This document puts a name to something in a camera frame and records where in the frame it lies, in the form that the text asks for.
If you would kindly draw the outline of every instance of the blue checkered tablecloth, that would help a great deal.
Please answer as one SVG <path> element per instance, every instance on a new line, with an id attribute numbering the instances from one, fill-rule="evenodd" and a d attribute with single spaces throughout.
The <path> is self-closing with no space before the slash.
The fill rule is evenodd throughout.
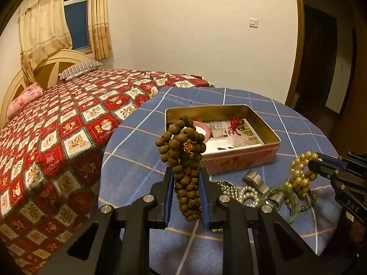
<path id="1" fill-rule="evenodd" d="M 254 167 L 269 187 L 285 181 L 296 154 L 311 150 L 338 156 L 320 129 L 272 99 L 227 88 L 164 87 L 124 120 L 109 140 L 103 157 L 99 206 L 129 205 L 148 194 L 152 184 L 163 179 L 166 165 L 160 161 L 155 140 L 164 133 L 167 108 L 222 104 L 249 105 L 281 138 L 276 160 Z M 215 175 L 212 180 L 227 180 L 242 186 L 242 177 L 247 171 Z M 334 201 L 328 180 L 319 177 L 311 183 L 311 188 L 318 201 L 312 210 L 299 214 L 292 227 L 320 254 L 334 232 L 341 207 Z M 286 206 L 280 214 L 289 215 Z M 150 231 L 150 266 L 162 275 L 221 274 L 222 238 L 221 233 L 208 231 L 202 221 L 186 222 L 174 197 L 169 227 L 164 231 Z"/>

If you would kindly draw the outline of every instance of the pearl bracelet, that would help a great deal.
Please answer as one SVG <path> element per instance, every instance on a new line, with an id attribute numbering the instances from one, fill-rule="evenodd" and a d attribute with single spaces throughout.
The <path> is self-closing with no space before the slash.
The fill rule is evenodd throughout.
<path id="1" fill-rule="evenodd" d="M 259 193 L 256 191 L 255 188 L 250 187 L 250 186 L 244 186 L 239 193 L 238 196 L 238 201 L 240 202 L 240 204 L 242 205 L 243 202 L 249 198 L 252 198 L 252 203 L 246 206 L 249 207 L 253 207 L 253 208 L 258 208 L 259 204 L 260 204 L 260 196 Z"/>

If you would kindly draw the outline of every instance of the red patterned bedspread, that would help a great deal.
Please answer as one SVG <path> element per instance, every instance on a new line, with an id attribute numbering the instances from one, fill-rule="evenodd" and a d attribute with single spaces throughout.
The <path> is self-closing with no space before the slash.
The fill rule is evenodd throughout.
<path id="1" fill-rule="evenodd" d="M 103 147 L 162 86 L 209 86 L 166 72 L 96 70 L 62 82 L 0 130 L 0 236 L 35 274 L 89 217 Z"/>

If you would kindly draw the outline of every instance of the beige curtain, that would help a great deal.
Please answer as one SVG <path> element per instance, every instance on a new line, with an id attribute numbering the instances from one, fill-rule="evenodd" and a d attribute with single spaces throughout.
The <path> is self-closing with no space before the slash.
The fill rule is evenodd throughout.
<path id="1" fill-rule="evenodd" d="M 27 83 L 35 82 L 33 71 L 42 61 L 72 47 L 64 0 L 24 0 L 20 6 L 19 30 Z"/>
<path id="2" fill-rule="evenodd" d="M 89 40 L 96 60 L 111 55 L 107 0 L 88 0 Z"/>

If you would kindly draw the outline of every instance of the headboard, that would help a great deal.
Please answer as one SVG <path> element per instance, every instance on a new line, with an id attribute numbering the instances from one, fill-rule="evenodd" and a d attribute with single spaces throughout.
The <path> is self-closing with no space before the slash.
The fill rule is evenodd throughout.
<path id="1" fill-rule="evenodd" d="M 58 76 L 59 73 L 71 65 L 89 60 L 93 60 L 93 58 L 76 50 L 62 49 L 37 66 L 37 68 L 34 70 L 34 78 L 36 82 L 38 82 L 45 90 L 54 86 L 60 81 Z M 8 106 L 21 94 L 25 88 L 26 84 L 24 82 L 24 73 L 21 70 L 12 80 L 8 90 L 5 93 L 0 113 L 0 128 L 3 128 L 7 121 L 6 112 Z"/>

